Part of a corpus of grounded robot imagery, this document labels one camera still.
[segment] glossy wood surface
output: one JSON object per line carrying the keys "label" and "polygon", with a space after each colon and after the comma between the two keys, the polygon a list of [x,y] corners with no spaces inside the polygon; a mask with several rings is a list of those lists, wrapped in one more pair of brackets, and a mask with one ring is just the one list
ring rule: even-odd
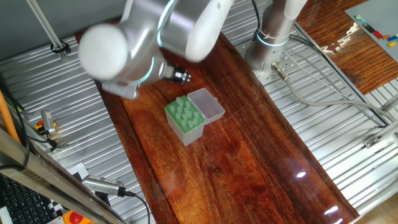
{"label": "glossy wood surface", "polygon": [[345,13],[363,2],[308,0],[297,22],[365,95],[397,78],[398,64]]}
{"label": "glossy wood surface", "polygon": [[[163,53],[188,68],[190,83],[140,87],[134,101],[99,88],[157,223],[325,224],[358,216],[225,36],[201,63]],[[226,113],[185,147],[164,107],[203,87]]]}

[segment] metal bracket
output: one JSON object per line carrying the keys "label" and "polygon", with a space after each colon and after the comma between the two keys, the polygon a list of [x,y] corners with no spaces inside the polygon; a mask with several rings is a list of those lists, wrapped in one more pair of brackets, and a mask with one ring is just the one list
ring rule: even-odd
{"label": "metal bracket", "polygon": [[398,140],[398,120],[380,130],[378,133],[372,135],[370,138],[365,140],[363,144],[367,148],[370,148],[390,136],[393,136],[396,140]]}
{"label": "metal bracket", "polygon": [[384,111],[389,111],[397,105],[398,105],[398,94],[393,96],[389,101],[387,101],[387,103],[384,103],[380,109]]}

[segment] wooden table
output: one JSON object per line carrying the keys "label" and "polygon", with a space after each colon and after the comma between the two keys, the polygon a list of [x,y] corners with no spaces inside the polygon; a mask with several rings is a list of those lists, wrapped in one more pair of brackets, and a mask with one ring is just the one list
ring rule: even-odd
{"label": "wooden table", "polygon": [[[164,56],[188,68],[192,81],[140,87],[134,101],[99,88],[157,223],[324,224],[358,216],[225,36],[201,63]],[[164,107],[203,87],[226,113],[184,147]]]}
{"label": "wooden table", "polygon": [[365,95],[397,78],[398,64],[345,13],[363,2],[308,0],[297,22]]}

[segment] connector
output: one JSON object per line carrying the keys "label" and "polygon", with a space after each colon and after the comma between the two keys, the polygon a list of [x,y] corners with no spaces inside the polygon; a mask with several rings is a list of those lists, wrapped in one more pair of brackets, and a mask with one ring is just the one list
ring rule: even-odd
{"label": "connector", "polygon": [[272,63],[271,68],[273,69],[273,71],[278,73],[279,77],[283,81],[289,78],[289,76],[287,76],[286,72],[283,71],[283,69],[280,67],[280,65],[277,62]]}

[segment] gray floor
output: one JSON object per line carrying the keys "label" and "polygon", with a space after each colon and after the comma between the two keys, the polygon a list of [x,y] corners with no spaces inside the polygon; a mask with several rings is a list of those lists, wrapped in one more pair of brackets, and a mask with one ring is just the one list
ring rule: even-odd
{"label": "gray floor", "polygon": [[[257,2],[260,10],[264,9],[264,3]],[[236,1],[223,33],[244,53],[243,46],[247,48],[249,43],[246,41],[251,39],[256,26],[250,0]],[[12,94],[25,106],[24,115],[31,123],[40,119],[40,110],[52,112],[58,125],[53,139],[68,143],[66,149],[57,149],[52,154],[55,160],[66,168],[82,162],[89,174],[121,180],[131,191],[142,195],[98,90],[80,66],[76,40],[71,37],[64,41],[72,47],[68,60],[59,60],[44,47],[0,62],[0,72]],[[330,82],[351,99],[363,97],[307,46],[290,40],[285,51],[293,58],[291,60],[286,55],[284,59],[290,80],[298,93],[307,99],[343,99],[330,89]],[[376,153],[363,144],[366,138],[380,130],[378,124],[354,106],[300,104],[277,76],[258,76],[289,123],[359,213],[388,197],[393,191],[390,183],[398,177],[397,145],[391,143]],[[146,223],[146,210],[140,201],[117,197],[111,197],[110,201],[123,218]]]}

